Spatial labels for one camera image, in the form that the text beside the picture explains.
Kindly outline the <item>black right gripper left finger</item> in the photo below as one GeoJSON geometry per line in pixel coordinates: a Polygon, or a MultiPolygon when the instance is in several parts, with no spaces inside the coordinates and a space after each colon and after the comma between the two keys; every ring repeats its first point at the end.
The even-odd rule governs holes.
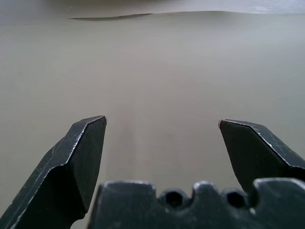
{"type": "Polygon", "coordinates": [[[74,123],[42,158],[0,218],[0,229],[70,229],[88,212],[107,118],[74,123]]]}

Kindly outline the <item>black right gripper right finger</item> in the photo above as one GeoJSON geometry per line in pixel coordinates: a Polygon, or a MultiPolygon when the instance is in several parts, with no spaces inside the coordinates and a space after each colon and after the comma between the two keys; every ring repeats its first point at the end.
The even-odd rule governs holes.
{"type": "Polygon", "coordinates": [[[222,119],[221,131],[234,174],[245,192],[259,178],[286,177],[305,182],[305,160],[267,127],[222,119]]]}

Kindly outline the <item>beige paper table cover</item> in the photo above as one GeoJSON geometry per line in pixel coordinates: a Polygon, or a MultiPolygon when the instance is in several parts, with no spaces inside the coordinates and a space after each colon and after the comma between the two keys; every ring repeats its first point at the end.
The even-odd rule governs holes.
{"type": "Polygon", "coordinates": [[[37,166],[100,115],[87,229],[305,229],[305,182],[259,178],[245,192],[218,126],[279,125],[305,149],[305,14],[0,25],[0,173],[37,166]]]}

